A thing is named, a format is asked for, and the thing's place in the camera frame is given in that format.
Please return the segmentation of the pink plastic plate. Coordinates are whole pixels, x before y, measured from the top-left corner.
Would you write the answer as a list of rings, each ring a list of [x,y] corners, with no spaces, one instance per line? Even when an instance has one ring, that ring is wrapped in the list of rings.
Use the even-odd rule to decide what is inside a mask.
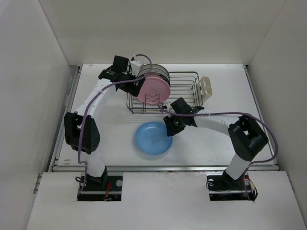
[[[165,102],[171,93],[168,83],[160,77],[147,77],[137,98],[146,104],[156,105]]]

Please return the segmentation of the blue plastic plate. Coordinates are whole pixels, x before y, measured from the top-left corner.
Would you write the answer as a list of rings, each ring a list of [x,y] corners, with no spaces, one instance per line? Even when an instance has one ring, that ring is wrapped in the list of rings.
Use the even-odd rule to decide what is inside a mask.
[[[134,135],[138,150],[149,156],[165,154],[173,144],[173,137],[167,135],[164,123],[152,121],[140,125]]]

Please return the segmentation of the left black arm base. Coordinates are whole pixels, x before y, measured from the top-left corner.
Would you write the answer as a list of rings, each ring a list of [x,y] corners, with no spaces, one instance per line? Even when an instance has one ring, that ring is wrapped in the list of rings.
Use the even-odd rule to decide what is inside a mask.
[[[123,175],[109,175],[105,185],[86,180],[83,189],[84,176],[77,176],[75,179],[79,183],[77,201],[121,201]]]

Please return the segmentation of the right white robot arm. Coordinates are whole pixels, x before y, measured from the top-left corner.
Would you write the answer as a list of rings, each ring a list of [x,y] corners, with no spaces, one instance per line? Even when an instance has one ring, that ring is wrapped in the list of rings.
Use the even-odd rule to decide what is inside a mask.
[[[263,129],[247,115],[202,115],[204,107],[191,107],[182,97],[172,103],[161,103],[159,108],[168,113],[164,123],[169,137],[183,131],[186,126],[206,128],[230,137],[235,155],[222,175],[222,183],[229,190],[244,180],[244,171],[268,144]]]

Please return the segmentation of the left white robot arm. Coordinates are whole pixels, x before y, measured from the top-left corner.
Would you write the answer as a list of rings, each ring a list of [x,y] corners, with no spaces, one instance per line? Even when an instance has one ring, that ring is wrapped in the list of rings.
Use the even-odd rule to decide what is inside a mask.
[[[77,152],[77,161],[85,166],[84,175],[76,177],[80,190],[92,185],[96,190],[107,186],[107,169],[100,153],[100,132],[97,119],[107,101],[117,90],[136,96],[145,80],[138,74],[144,63],[135,56],[131,59],[115,56],[113,64],[102,70],[97,83],[82,105],[64,116],[65,141]]]

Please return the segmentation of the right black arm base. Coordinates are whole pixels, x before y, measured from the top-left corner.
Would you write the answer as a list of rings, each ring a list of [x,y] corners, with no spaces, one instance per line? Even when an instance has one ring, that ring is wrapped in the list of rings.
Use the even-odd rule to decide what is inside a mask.
[[[224,182],[222,175],[209,174],[206,187],[210,201],[255,201],[258,197],[258,190],[248,174],[231,185]]]

